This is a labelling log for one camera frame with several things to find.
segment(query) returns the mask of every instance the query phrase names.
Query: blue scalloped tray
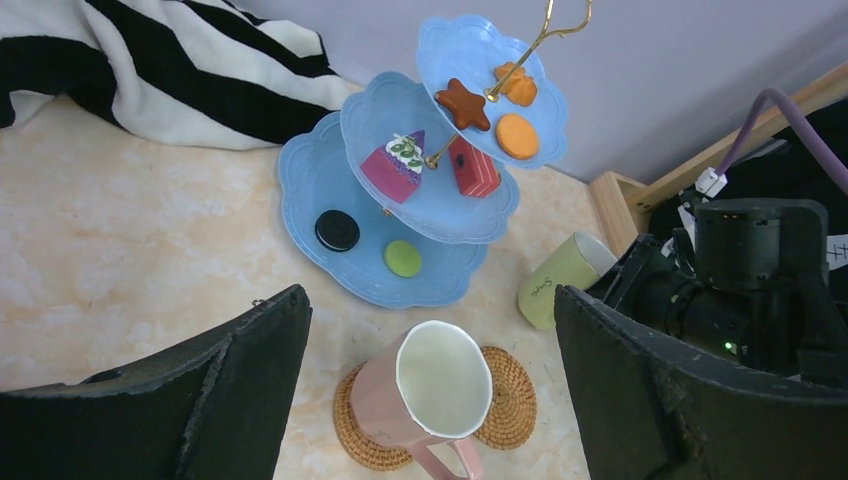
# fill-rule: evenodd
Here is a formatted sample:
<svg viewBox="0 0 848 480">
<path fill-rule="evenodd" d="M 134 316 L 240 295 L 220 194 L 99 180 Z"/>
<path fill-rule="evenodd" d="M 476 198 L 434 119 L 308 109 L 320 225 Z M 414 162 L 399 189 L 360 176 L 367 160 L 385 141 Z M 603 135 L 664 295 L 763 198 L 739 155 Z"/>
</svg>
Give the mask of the blue scalloped tray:
<svg viewBox="0 0 848 480">
<path fill-rule="evenodd" d="M 459 193 L 449 154 L 436 170 L 424 168 L 421 186 L 405 202 L 383 194 L 359 166 L 393 133 L 424 130 L 424 155 L 438 151 L 453 134 L 420 83 L 396 72 L 377 75 L 363 92 L 348 97 L 341 129 L 350 169 L 362 187 L 395 217 L 418 233 L 442 243 L 491 243 L 506 233 L 521 191 L 504 165 L 501 186 L 486 198 Z"/>
<path fill-rule="evenodd" d="M 480 15 L 463 15 L 448 21 L 430 18 L 421 24 L 415 63 L 430 100 L 447 87 L 448 80 L 458 78 L 473 93 L 495 85 L 495 67 L 515 62 L 527 51 L 521 40 L 501 34 L 497 28 Z M 535 52 L 524 63 L 527 75 L 533 77 L 539 93 L 529 107 L 521 107 L 501 95 L 496 103 L 486 102 L 484 111 L 492 123 L 488 132 L 474 127 L 456 130 L 450 113 L 441 106 L 438 111 L 469 143 L 492 158 L 519 168 L 537 169 L 561 160 L 568 150 L 565 122 L 568 107 L 559 88 L 545 76 L 542 60 Z M 495 138 L 495 126 L 506 113 L 517 113 L 526 118 L 539 135 L 539 153 L 529 160 L 516 160 L 501 149 Z"/>
<path fill-rule="evenodd" d="M 312 132 L 286 143 L 277 174 L 283 186 L 283 222 L 294 243 L 368 302 L 386 308 L 451 304 L 465 295 L 471 275 L 486 259 L 486 245 L 439 243 L 383 215 L 348 168 L 337 112 L 324 117 Z M 359 224 L 360 239 L 350 251 L 331 252 L 315 237 L 315 220 L 330 209 L 347 212 Z M 418 248 L 422 260 L 418 275 L 401 278 L 386 267 L 383 250 L 393 240 Z"/>
</svg>

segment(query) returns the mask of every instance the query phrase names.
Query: green macaron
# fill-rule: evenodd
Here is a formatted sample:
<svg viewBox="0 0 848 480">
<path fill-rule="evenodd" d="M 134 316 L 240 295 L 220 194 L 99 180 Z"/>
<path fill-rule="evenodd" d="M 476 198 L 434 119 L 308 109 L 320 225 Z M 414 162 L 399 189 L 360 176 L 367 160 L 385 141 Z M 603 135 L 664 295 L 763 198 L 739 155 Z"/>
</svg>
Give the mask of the green macaron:
<svg viewBox="0 0 848 480">
<path fill-rule="evenodd" d="M 395 275 L 409 278 L 421 271 L 421 254 L 411 243 L 395 240 L 383 252 L 383 260 Z"/>
</svg>

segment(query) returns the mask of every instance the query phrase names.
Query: pink mug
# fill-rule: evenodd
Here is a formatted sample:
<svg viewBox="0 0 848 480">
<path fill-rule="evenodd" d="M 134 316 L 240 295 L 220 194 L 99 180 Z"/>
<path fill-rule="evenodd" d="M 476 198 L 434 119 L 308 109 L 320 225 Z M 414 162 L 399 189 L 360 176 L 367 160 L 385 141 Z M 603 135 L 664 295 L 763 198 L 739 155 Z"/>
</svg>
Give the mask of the pink mug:
<svg viewBox="0 0 848 480">
<path fill-rule="evenodd" d="M 402 447 L 436 480 L 456 480 L 427 447 L 448 443 L 468 479 L 483 478 L 471 443 L 492 403 L 492 372 L 464 330 L 430 320 L 412 327 L 356 375 L 350 397 L 363 433 Z"/>
</svg>

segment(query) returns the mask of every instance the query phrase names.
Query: black and white striped cloth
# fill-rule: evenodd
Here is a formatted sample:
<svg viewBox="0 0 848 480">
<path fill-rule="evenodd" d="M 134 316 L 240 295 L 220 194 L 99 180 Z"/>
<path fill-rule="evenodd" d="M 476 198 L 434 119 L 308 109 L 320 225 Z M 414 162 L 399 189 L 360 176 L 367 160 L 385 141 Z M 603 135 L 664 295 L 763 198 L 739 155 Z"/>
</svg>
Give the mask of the black and white striped cloth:
<svg viewBox="0 0 848 480">
<path fill-rule="evenodd" d="M 59 94 L 140 137 L 247 149 L 349 95 L 316 32 L 221 0 L 0 0 L 0 128 Z"/>
</svg>

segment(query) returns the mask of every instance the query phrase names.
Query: rattan coaster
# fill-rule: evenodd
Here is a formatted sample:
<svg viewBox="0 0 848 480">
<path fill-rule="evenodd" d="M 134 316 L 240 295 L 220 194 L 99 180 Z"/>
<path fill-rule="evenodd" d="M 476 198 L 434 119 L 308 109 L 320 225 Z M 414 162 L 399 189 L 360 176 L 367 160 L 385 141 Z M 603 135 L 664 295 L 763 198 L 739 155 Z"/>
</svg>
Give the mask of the rattan coaster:
<svg viewBox="0 0 848 480">
<path fill-rule="evenodd" d="M 524 367 L 506 350 L 483 347 L 492 371 L 492 406 L 474 436 L 498 450 L 518 448 L 536 427 L 536 391 Z"/>
<path fill-rule="evenodd" d="M 353 379 L 361 368 L 362 365 L 354 368 L 336 389 L 336 398 L 333 400 L 333 424 L 336 426 L 339 442 L 348 455 L 364 467 L 380 472 L 405 467 L 412 463 L 409 452 L 402 448 L 386 448 L 372 442 L 365 437 L 359 425 L 356 424 L 353 409 L 350 407 L 350 390 L 353 387 Z"/>
</svg>

